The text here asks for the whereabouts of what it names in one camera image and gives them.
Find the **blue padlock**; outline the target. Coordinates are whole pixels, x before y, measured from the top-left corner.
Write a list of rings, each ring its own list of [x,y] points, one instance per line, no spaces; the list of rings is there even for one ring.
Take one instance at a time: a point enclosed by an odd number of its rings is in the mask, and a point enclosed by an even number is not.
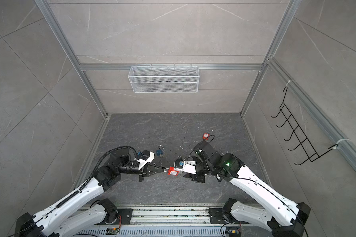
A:
[[[158,146],[158,149],[156,150],[156,155],[159,157],[163,157],[164,154],[164,147],[162,145]]]

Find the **red padlock long shackle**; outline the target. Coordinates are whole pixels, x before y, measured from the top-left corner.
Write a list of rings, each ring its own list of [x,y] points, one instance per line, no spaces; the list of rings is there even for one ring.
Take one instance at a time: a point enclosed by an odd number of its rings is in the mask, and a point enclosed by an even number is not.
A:
[[[178,170],[175,170],[173,167],[169,168],[168,175],[177,176],[178,174],[179,174]]]

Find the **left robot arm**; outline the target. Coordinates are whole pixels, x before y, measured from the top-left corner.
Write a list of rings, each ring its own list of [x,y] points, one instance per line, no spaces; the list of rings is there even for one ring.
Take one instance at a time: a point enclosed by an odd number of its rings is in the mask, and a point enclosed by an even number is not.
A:
[[[153,161],[155,154],[137,152],[120,146],[104,153],[87,180],[51,206],[34,215],[25,213],[16,221],[15,237],[71,237],[87,227],[120,220],[116,205],[108,199],[95,201],[93,207],[76,214],[89,201],[100,196],[121,179],[121,174],[135,174],[139,181],[165,169]]]

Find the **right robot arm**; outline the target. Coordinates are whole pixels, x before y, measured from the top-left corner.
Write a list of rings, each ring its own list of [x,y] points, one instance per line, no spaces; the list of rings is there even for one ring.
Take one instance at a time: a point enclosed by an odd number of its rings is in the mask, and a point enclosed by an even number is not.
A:
[[[205,177],[214,176],[243,190],[261,207],[248,206],[230,198],[222,208],[227,223],[248,223],[263,228],[274,237],[301,237],[307,235],[305,227],[310,207],[296,203],[270,187],[255,175],[237,156],[216,151],[206,139],[194,146],[188,158],[177,159],[174,168],[196,183],[204,183]]]

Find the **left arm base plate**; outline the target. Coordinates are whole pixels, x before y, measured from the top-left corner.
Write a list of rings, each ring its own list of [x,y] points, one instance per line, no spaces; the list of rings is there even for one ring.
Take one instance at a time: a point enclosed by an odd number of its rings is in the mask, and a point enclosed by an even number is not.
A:
[[[131,222],[133,214],[133,209],[131,208],[121,208],[116,211],[111,211],[106,216],[104,222],[107,225],[129,225]]]

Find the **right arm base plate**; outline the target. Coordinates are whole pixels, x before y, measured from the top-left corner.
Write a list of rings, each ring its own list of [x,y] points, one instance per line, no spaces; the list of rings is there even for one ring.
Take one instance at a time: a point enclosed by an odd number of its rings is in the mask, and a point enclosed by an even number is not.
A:
[[[208,214],[211,224],[248,224],[248,222],[236,220],[230,213],[223,210],[223,208],[211,207],[208,209]]]

